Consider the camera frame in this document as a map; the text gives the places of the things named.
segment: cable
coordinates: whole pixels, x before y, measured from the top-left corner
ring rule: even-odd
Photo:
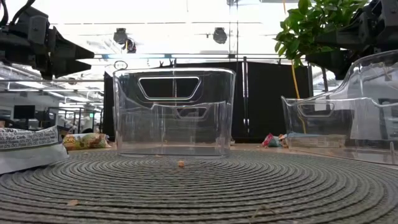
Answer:
[[[25,6],[23,6],[22,8],[20,8],[17,13],[15,13],[14,17],[12,18],[12,21],[10,22],[10,25],[14,25],[15,22],[17,21],[17,19],[19,18],[19,16],[25,12],[26,9],[28,9],[29,7],[31,7],[33,5],[33,3],[35,3],[36,0],[28,0],[25,4]]]
[[[4,9],[4,14],[2,16],[2,19],[0,21],[0,27],[7,25],[8,22],[8,10],[7,10],[7,4],[6,4],[6,0],[0,0],[1,1],[1,5]]]

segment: candy wrapper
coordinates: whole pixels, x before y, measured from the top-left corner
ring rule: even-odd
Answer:
[[[106,135],[99,133],[68,134],[63,139],[63,145],[68,151],[111,147]]]
[[[0,128],[0,174],[68,158],[68,152],[62,144],[68,131],[61,126],[40,131]]]
[[[281,147],[278,137],[273,136],[271,133],[267,135],[261,144],[263,147]]]

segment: transparent storage container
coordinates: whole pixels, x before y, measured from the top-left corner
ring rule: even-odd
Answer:
[[[357,60],[335,90],[282,103],[289,149],[398,164],[398,51]]]
[[[220,68],[114,72],[118,152],[227,156],[234,80],[234,72]]]

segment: chip bag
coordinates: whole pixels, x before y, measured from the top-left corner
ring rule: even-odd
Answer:
[[[68,134],[63,139],[63,145],[68,151],[111,147],[106,135],[99,133]]]

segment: woven rope mat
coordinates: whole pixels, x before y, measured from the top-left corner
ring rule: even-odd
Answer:
[[[179,160],[92,152],[2,175],[0,223],[398,223],[398,170],[251,151]]]

